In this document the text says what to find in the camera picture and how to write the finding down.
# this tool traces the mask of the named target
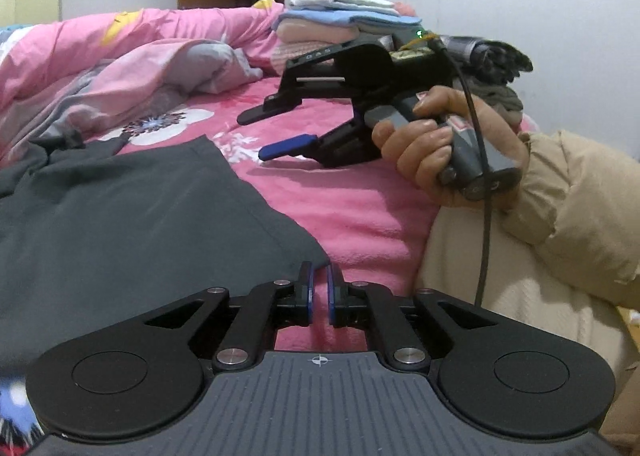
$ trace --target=jacket cuff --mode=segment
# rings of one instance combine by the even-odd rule
[[[558,141],[541,133],[519,135],[529,147],[529,168],[513,209],[502,225],[521,241],[537,245],[554,232],[556,215],[569,190],[568,165]]]

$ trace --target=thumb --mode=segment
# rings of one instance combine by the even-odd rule
[[[414,107],[417,117],[433,117],[442,113],[456,113],[467,119],[469,107],[465,94],[447,86],[434,86]]]

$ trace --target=white folded cloth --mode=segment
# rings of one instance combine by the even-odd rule
[[[381,14],[391,14],[392,16],[400,15],[398,11],[394,9],[393,2],[386,0],[291,0],[289,6],[294,10],[372,11]]]

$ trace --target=person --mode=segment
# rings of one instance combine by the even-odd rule
[[[517,135],[479,98],[484,140],[523,172],[495,195],[489,272],[482,305],[590,346],[616,376],[616,399],[601,433],[640,455],[640,366],[616,306],[640,309],[640,164],[567,131]],[[442,206],[417,284],[473,301],[480,264],[483,202],[442,186],[452,131],[433,117],[469,119],[462,92],[436,86],[416,105],[421,120],[372,138],[383,159]]]

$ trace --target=beige pants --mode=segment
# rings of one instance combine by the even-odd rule
[[[440,290],[472,303],[481,243],[481,212],[441,209],[431,230],[417,287]],[[616,443],[632,446],[636,442],[640,432],[640,368],[634,372],[633,367],[640,356],[618,310],[551,276],[533,250],[507,234],[495,216],[483,306],[599,353],[613,369],[618,388],[618,399],[602,432],[612,435]]]

